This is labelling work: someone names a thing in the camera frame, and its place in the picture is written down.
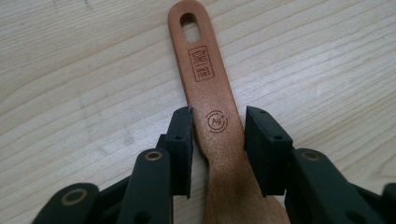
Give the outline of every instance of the light wood surface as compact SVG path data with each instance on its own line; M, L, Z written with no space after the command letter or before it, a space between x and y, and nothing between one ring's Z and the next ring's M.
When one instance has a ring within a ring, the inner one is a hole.
M0 223L29 223L56 191L104 189L186 105L167 27L177 1L0 1ZM200 1L245 119L270 112L296 147L351 182L396 181L395 1ZM207 170L194 150L200 223Z

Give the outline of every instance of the wooden spatula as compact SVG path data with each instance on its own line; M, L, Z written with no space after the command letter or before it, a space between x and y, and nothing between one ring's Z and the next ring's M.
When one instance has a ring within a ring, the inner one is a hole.
M185 40L182 23L196 22L200 38ZM288 223L279 202L264 199L244 150L242 122L205 8L194 0L175 4L168 17L187 102L194 109L197 142L207 158L204 223Z

